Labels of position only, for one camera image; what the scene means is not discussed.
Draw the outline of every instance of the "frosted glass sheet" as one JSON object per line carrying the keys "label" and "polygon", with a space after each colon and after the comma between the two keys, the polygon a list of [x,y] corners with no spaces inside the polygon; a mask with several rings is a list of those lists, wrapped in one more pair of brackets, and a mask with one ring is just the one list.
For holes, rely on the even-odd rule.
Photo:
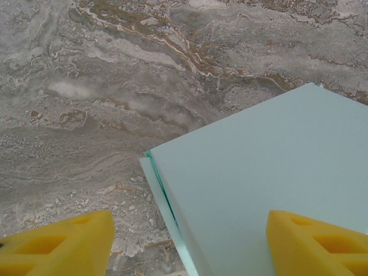
{"label": "frosted glass sheet", "polygon": [[368,233],[368,107],[314,84],[151,155],[200,276],[274,275],[272,209]]}

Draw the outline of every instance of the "marble countertop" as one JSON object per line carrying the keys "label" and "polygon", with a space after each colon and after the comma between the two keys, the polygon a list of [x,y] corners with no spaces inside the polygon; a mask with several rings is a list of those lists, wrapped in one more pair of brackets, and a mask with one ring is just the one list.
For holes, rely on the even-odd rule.
{"label": "marble countertop", "polygon": [[2,1],[0,237],[110,209],[107,275],[184,276],[138,158],[308,82],[368,104],[367,11],[357,0]]}

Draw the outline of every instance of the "gray marble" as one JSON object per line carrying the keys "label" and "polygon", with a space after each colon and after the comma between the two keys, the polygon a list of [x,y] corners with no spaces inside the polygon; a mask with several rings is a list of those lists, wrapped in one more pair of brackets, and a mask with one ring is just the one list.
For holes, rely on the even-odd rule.
{"label": "gray marble", "polygon": [[368,104],[367,11],[358,0],[2,1],[0,237],[110,209],[108,275],[184,275],[138,157],[308,82]]}

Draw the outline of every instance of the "green glass edge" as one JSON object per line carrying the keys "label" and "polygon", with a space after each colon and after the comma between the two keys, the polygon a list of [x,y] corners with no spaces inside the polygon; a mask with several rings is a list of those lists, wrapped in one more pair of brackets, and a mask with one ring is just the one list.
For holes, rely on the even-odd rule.
{"label": "green glass edge", "polygon": [[156,167],[156,164],[155,164],[154,158],[153,158],[153,156],[152,156],[152,152],[151,152],[151,151],[146,151],[146,152],[145,152],[145,157],[147,157],[147,158],[149,159],[149,161],[151,162],[151,166],[152,166],[152,168],[153,168],[153,170],[154,170],[154,172],[155,172],[155,174],[156,174],[156,177],[157,177],[158,182],[160,183],[161,190],[162,190],[162,192],[163,192],[163,194],[164,194],[164,196],[165,196],[165,199],[166,199],[167,205],[168,205],[168,207],[170,208],[170,212],[171,212],[171,214],[172,214],[172,217],[174,218],[175,224],[176,224],[176,225],[177,225],[177,227],[179,228],[178,222],[177,222],[177,220],[176,220],[176,218],[175,218],[175,215],[174,215],[173,209],[172,209],[172,207],[171,207],[171,205],[170,205],[170,202],[169,202],[169,200],[168,200],[168,196],[167,196],[167,194],[166,194],[165,188],[164,188],[164,186],[163,186],[163,184],[162,184],[162,180],[161,180],[160,174],[159,174],[159,172],[158,172],[158,169],[157,169],[157,167]]}

